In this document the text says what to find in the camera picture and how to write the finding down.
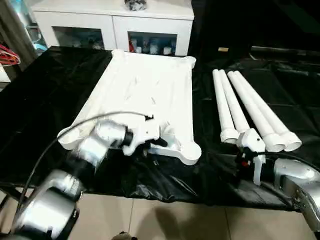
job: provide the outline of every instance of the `white pvc pipe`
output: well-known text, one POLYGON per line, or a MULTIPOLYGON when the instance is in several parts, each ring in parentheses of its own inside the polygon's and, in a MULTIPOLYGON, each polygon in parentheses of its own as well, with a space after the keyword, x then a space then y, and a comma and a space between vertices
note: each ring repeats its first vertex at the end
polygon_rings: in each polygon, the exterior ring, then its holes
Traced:
POLYGON ((220 78, 222 81, 222 86, 224 90, 224 95, 226 97, 226 101, 228 103, 231 116, 233 119, 233 123, 235 125, 235 129, 239 133, 243 133, 250 129, 250 126, 247 122, 247 119, 242 111, 240 104, 237 100, 234 90, 231 87, 231 84, 228 80, 225 70, 221 69, 219 71, 220 78))
POLYGON ((284 150, 286 147, 284 140, 277 133, 275 133, 274 129, 271 127, 265 116, 252 100, 249 93, 246 91, 242 81, 238 80, 233 71, 228 72, 227 75, 230 78, 236 92, 240 96, 260 135, 262 136, 266 150, 269 152, 280 152, 284 150))
POLYGON ((255 104, 258 106, 264 117, 270 123, 274 131, 279 134, 285 141, 285 151, 290 152, 298 149, 302 142, 294 132, 291 132, 286 125, 279 119, 279 117, 272 111, 269 105, 256 92, 256 90, 248 83, 239 71, 234 74, 245 85, 246 91, 249 93, 255 104))
POLYGON ((212 71, 212 76, 221 126, 221 142, 235 144, 239 137, 239 133, 235 129, 234 122, 232 121, 219 70, 214 69, 212 71))

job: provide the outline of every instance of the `white plastic tray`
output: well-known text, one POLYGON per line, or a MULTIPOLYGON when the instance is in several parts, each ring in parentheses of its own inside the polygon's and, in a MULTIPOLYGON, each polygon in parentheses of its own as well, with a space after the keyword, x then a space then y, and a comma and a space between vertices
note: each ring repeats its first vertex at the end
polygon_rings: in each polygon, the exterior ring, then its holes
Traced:
MULTIPOLYGON (((113 58, 72 125, 112 111, 135 111, 154 116, 168 147, 151 145, 149 153, 179 158, 186 165, 201 156, 194 142, 192 68, 194 57, 168 57, 113 50, 113 58)), ((119 114, 109 119, 134 128, 143 116, 119 114)), ((60 139, 73 149, 92 130, 86 123, 60 139)))

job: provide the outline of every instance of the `floor tile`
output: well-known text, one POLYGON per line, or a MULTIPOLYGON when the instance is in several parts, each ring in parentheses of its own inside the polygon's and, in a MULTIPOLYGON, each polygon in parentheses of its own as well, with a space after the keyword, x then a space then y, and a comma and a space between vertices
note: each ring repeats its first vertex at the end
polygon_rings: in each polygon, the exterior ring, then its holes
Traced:
POLYGON ((303 215, 278 210, 227 207, 232 240, 315 240, 303 215))
MULTIPOLYGON (((132 204, 133 200, 129 198, 84 194, 78 202, 80 216, 69 240, 111 240, 121 231, 127 232, 132 204)), ((17 201, 10 199, 1 211, 2 233, 10 231, 16 207, 17 201)))
POLYGON ((223 207, 135 199, 130 234, 139 240, 229 240, 223 207))

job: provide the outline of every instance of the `cabinet top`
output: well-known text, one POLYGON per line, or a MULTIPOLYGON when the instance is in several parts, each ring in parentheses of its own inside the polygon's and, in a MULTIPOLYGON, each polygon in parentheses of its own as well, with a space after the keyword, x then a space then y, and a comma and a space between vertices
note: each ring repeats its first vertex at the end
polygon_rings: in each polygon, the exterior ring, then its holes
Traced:
POLYGON ((191 0, 146 0, 147 9, 130 11, 125 0, 42 0, 31 7, 35 12, 99 14, 126 17, 193 20, 191 0))

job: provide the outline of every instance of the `black tablecloth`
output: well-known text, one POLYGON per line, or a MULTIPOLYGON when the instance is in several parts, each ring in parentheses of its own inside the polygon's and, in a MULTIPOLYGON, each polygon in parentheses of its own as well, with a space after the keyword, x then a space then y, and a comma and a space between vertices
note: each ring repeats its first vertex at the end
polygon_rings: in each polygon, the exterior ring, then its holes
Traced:
MULTIPOLYGON (((0 186, 26 182, 46 145, 73 122, 111 58, 110 51, 51 47, 0 92, 0 186)), ((237 148, 220 143, 211 73, 214 68, 240 70, 303 141, 294 154, 320 166, 320 69, 274 61, 198 62, 192 77, 194 140, 202 149, 198 163, 186 166, 177 158, 159 155, 127 157, 114 150, 100 166, 88 192, 163 202, 294 210, 265 188, 236 180, 237 148)), ((54 145, 31 185, 37 186, 67 154, 58 143, 54 145)))

